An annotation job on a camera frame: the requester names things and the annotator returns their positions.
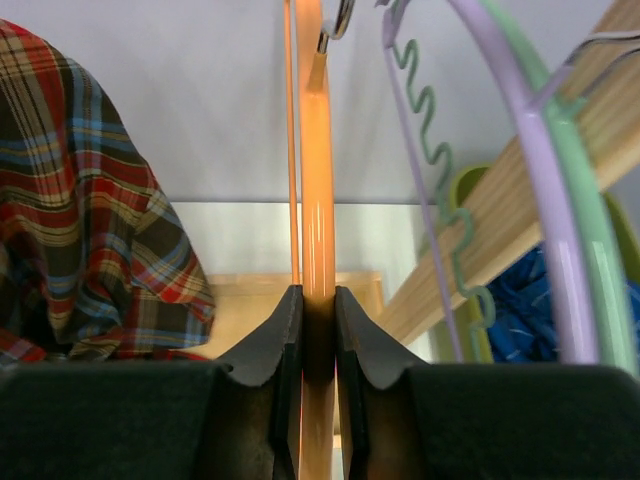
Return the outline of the orange hanger of red shirt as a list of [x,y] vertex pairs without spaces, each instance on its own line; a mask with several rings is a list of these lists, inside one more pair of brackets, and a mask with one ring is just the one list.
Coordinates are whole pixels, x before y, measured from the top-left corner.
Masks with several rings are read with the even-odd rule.
[[334,445],[336,291],[334,185],[328,45],[348,28],[354,2],[338,4],[325,19],[319,1],[297,1],[295,22],[300,176],[293,208],[301,215],[294,236],[301,242],[303,287],[302,392],[299,473],[328,479]]

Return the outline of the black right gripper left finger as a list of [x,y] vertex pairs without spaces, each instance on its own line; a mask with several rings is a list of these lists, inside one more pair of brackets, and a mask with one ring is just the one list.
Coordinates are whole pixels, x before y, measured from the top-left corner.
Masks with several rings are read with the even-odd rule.
[[216,360],[1,372],[5,479],[294,479],[302,290]]

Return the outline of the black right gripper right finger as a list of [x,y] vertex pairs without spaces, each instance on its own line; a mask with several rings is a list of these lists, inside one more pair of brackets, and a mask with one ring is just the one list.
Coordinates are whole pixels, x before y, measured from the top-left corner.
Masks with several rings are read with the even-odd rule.
[[635,479],[639,384],[591,365],[429,364],[336,291],[348,479]]

